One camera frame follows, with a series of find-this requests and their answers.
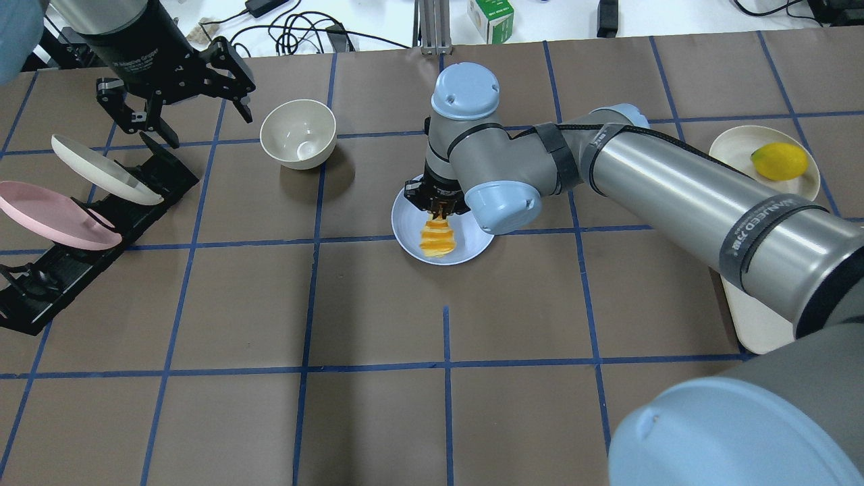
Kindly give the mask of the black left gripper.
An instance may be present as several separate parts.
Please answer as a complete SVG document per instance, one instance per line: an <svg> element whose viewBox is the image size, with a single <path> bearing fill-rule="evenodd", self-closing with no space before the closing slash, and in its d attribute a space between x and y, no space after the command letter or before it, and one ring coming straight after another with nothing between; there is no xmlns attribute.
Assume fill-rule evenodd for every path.
<svg viewBox="0 0 864 486"><path fill-rule="evenodd" d="M84 42L116 74L96 83L96 101L124 132L154 132L173 149L179 138L161 113L172 105L206 95L234 105L253 122L250 95L256 89L250 68L225 37L195 49L159 1L88 1L108 18L84 28ZM126 96L143 99L142 110Z"/></svg>

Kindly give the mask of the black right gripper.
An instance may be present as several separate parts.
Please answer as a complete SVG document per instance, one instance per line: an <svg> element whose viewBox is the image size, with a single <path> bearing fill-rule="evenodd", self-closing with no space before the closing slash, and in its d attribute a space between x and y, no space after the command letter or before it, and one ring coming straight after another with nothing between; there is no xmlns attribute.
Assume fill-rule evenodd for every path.
<svg viewBox="0 0 864 486"><path fill-rule="evenodd" d="M456 170L450 163L438 158L424 161L423 175L405 182L402 196L417 209L431 213L434 218L447 218L454 213L463 215L471 210L456 177Z"/></svg>

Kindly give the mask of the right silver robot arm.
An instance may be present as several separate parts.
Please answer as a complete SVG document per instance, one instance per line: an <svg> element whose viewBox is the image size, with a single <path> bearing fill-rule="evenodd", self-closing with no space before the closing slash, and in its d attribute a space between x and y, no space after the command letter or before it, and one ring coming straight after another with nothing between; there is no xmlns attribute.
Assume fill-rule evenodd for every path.
<svg viewBox="0 0 864 486"><path fill-rule="evenodd" d="M612 485L861 485L862 229L651 130L633 105L510 136L484 65L446 67L430 99L418 209L520 230L587 184L792 323L794 341L664 391L618 425Z"/></svg>

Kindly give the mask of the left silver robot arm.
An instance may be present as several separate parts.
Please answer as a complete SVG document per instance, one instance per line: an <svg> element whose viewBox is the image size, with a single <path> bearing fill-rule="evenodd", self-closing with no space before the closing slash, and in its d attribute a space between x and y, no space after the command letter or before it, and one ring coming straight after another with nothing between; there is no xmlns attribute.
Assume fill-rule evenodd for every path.
<svg viewBox="0 0 864 486"><path fill-rule="evenodd" d="M159 1L3 1L2 83L18 76L43 35L48 6L114 71L96 100L124 132L179 139L161 112L200 95L225 99L247 123L255 90L250 68L225 37L195 49Z"/></svg>

